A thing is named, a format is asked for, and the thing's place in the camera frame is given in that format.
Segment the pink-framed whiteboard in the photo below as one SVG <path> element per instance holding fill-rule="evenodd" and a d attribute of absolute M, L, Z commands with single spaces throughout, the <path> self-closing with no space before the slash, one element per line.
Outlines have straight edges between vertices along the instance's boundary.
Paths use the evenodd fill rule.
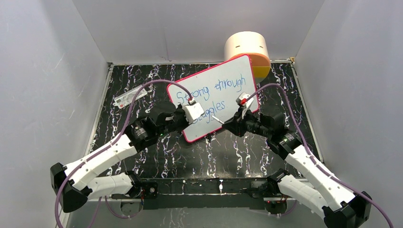
<path fill-rule="evenodd" d="M 256 91 L 248 55 L 210 67 L 177 83 L 187 88 L 204 110 L 204 114 L 183 131 L 189 143 L 220 129 L 216 118 L 226 121 L 233 117 L 239 108 L 236 103 L 239 95 L 243 92 L 251 95 Z"/>

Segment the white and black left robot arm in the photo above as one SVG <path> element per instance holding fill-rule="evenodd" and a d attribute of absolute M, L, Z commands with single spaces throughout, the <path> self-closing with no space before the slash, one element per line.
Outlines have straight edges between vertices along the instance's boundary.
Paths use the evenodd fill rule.
<path fill-rule="evenodd" d="M 122 135 L 98 148 L 95 152 L 66 165 L 56 163 L 50 168 L 51 185 L 57 205 L 65 213 L 84 206 L 88 200 L 114 194 L 137 198 L 143 184 L 133 171 L 114 176 L 101 176 L 114 164 L 157 144 L 159 137 L 180 132 L 191 125 L 189 105 L 169 104 L 169 109 L 151 111 L 131 122 Z"/>

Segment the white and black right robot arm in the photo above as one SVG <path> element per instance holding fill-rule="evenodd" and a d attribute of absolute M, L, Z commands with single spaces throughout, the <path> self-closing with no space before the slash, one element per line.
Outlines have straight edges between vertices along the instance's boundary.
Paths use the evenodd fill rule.
<path fill-rule="evenodd" d="M 291 196 L 324 221 L 328 228 L 358 228 L 369 219 L 371 205 L 366 192 L 353 193 L 339 184 L 334 175 L 306 150 L 297 132 L 285 126 L 283 113 L 256 117 L 251 111 L 238 111 L 222 123 L 236 136 L 246 132 L 266 137 L 269 148 L 297 169 L 309 184 L 279 169 L 267 178 L 268 192 Z"/>

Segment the white whiteboard marker pen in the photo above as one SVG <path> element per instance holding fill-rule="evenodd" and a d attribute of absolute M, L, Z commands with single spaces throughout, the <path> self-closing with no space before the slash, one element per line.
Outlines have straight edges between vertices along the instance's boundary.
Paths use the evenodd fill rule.
<path fill-rule="evenodd" d="M 220 124 L 224 124 L 224 122 L 221 121 L 220 119 L 218 119 L 216 116 L 211 116 L 211 118 L 213 118 L 215 121 L 219 122 Z"/>

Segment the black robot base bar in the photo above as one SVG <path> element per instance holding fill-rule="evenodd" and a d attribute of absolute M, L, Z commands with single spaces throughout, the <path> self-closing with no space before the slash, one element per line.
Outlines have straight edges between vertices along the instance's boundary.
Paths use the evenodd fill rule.
<path fill-rule="evenodd" d="M 246 208 L 284 213 L 287 197 L 266 178 L 144 179 L 144 208 Z"/>

